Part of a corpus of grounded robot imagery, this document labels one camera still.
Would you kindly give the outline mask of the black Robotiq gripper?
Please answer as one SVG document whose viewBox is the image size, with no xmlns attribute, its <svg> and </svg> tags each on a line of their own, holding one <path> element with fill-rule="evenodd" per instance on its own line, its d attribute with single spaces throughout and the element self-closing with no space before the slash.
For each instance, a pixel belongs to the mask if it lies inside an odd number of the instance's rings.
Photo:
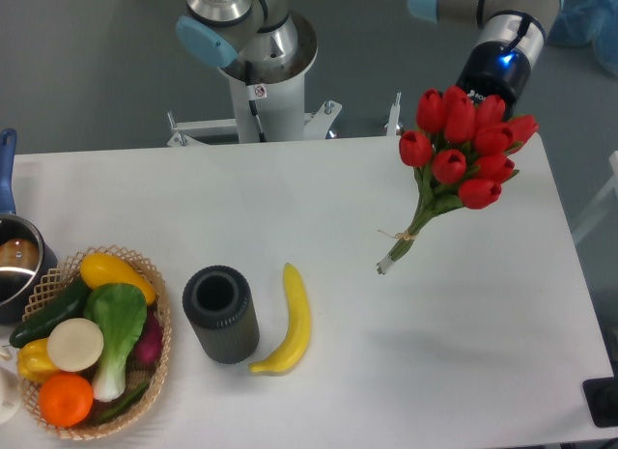
<svg viewBox="0 0 618 449">
<path fill-rule="evenodd" d="M 545 31 L 528 14 L 492 16 L 483 28 L 457 80 L 475 104 L 491 95 L 505 103 L 510 119 L 545 43 Z"/>
</svg>

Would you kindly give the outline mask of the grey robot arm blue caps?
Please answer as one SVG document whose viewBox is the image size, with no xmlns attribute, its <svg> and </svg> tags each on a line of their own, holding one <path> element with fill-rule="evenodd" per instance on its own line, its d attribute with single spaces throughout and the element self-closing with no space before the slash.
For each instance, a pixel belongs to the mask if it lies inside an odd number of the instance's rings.
<svg viewBox="0 0 618 449">
<path fill-rule="evenodd" d="M 407 0 L 419 19 L 472 23 L 481 34 L 457 79 L 476 103 L 500 96 L 513 113 L 565 0 Z M 258 34 L 289 17 L 289 0 L 185 0 L 177 35 L 203 63 L 227 68 Z"/>
</svg>

